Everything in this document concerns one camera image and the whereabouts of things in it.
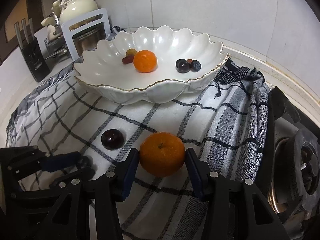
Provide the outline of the yellow-green grape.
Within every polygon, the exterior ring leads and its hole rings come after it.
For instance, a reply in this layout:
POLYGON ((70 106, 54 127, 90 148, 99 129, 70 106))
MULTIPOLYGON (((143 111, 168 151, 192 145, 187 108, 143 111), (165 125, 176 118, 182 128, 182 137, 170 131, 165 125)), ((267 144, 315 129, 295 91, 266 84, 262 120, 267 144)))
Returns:
POLYGON ((134 48, 130 48, 126 51, 126 56, 135 56, 137 51, 134 48))

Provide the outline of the orange mandarin in bowl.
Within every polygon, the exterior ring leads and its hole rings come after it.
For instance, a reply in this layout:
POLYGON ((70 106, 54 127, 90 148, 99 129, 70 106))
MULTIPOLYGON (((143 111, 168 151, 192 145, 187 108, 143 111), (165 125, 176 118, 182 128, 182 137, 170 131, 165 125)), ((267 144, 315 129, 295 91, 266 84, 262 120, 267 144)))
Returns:
POLYGON ((157 67, 157 57, 149 50, 141 50, 135 55, 133 65, 141 73, 153 72, 157 67))

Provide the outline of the dark plum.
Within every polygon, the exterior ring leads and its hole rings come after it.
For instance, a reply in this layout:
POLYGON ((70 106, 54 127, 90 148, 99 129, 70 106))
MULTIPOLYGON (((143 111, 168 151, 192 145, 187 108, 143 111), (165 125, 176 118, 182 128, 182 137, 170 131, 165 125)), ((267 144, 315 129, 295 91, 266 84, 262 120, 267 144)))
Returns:
POLYGON ((124 136, 121 131, 117 129, 106 130, 101 135, 101 143, 103 147, 107 150, 117 150, 121 148, 124 144, 124 136))

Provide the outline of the orange mandarin with stem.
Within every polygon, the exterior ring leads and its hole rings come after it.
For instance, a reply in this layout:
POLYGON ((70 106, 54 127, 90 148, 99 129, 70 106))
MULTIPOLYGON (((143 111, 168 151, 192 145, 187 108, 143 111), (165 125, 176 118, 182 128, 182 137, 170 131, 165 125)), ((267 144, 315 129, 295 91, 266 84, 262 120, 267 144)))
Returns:
POLYGON ((167 132, 153 133, 141 144, 139 162, 149 174, 163 178, 176 173, 184 164, 182 140, 167 132))

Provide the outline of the cream ceramic pot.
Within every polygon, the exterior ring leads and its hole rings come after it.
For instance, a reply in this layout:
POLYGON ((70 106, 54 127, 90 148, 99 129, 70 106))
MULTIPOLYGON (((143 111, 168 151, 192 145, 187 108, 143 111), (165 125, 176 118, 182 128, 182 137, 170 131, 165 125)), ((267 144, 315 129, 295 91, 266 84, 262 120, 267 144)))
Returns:
POLYGON ((62 25, 80 15, 97 10, 98 6, 94 0, 68 0, 65 4, 61 4, 60 8, 59 22, 62 25))

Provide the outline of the red date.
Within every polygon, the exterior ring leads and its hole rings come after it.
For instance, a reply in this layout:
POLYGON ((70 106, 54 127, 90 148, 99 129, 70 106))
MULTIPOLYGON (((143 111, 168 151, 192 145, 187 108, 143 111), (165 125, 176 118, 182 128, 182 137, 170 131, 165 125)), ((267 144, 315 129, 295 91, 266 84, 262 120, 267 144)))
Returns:
POLYGON ((122 59, 122 63, 123 64, 130 64, 134 61, 134 55, 129 55, 129 56, 126 56, 122 59))

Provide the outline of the checked white kitchen cloth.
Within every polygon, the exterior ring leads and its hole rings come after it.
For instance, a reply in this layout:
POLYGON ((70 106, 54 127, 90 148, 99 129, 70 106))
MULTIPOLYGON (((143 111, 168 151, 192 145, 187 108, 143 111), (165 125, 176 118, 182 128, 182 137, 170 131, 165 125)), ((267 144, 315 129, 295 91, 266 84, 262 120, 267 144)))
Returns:
POLYGON ((23 99, 8 123, 6 145, 38 146, 52 154, 78 151, 93 159, 101 175, 148 136, 168 132, 226 178, 254 179, 263 156, 269 90, 261 72, 228 59, 202 91, 166 103, 119 105, 85 90, 69 66, 23 99), (103 147, 101 135, 109 129, 123 133, 121 148, 103 147))

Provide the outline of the white slotted rack panel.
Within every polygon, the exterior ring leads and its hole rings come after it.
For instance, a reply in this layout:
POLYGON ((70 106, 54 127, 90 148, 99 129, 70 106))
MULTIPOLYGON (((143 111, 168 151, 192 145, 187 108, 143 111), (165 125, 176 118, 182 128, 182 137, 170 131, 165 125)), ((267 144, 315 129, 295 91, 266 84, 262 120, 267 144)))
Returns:
POLYGON ((76 36, 87 34, 95 28, 98 28, 98 30, 103 29, 104 37, 111 32, 108 14, 105 8, 87 12, 61 25, 61 30, 73 61, 81 57, 75 46, 74 40, 76 36))

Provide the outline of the black knife block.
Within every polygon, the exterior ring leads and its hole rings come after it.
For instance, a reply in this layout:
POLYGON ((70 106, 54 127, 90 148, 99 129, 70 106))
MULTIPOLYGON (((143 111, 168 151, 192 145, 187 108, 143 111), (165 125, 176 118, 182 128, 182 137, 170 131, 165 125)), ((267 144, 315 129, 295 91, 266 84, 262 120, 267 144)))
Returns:
POLYGON ((20 32, 20 24, 19 22, 16 22, 14 24, 14 28, 19 48, 33 78, 35 81, 41 82, 50 73, 50 69, 43 58, 38 40, 34 36, 32 18, 29 19, 31 38, 29 38, 28 35, 28 28, 25 18, 21 20, 21 25, 27 44, 24 45, 20 32))

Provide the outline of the steel container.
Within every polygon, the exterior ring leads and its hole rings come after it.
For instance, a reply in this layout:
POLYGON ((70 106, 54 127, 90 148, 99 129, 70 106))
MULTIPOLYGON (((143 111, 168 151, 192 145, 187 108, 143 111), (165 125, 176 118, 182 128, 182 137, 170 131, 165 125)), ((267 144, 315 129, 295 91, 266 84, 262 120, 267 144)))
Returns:
POLYGON ((100 40, 103 40, 106 34, 103 28, 95 27, 88 31, 82 31, 73 37, 76 52, 79 56, 86 50, 92 50, 97 46, 100 40))

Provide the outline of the dark grape pair left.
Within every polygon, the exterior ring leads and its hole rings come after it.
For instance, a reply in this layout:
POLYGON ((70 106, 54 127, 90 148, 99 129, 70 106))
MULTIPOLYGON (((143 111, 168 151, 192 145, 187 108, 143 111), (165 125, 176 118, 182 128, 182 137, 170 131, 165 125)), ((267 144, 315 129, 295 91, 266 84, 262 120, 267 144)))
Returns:
POLYGON ((190 71, 190 63, 185 59, 178 59, 176 61, 176 70, 179 73, 187 73, 190 71))

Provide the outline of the gas stove burner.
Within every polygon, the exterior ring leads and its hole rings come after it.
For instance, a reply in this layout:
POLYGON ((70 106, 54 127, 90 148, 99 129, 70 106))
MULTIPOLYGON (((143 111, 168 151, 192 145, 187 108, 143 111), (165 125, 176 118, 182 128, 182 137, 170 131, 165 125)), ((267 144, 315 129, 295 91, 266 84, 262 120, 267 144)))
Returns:
POLYGON ((319 128, 274 87, 268 93, 267 200, 291 239, 319 215, 319 128))

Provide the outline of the white scalloped ceramic bowl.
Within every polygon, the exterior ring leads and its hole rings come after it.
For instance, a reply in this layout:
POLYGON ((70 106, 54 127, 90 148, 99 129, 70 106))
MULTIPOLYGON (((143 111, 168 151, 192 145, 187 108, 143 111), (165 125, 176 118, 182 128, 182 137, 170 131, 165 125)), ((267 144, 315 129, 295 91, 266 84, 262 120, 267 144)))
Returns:
POLYGON ((215 79, 229 54, 222 42, 190 29, 140 27, 100 40, 75 63, 75 79, 85 90, 114 103, 166 103, 204 90, 215 79))

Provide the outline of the dark grape small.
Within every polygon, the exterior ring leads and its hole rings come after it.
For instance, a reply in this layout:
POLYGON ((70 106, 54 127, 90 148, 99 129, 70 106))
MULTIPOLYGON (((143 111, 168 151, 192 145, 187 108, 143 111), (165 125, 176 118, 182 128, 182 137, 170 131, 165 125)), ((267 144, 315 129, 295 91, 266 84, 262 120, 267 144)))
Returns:
POLYGON ((193 71, 193 72, 199 72, 201 70, 202 66, 200 64, 199 61, 197 60, 192 60, 191 63, 190 63, 190 69, 193 71))

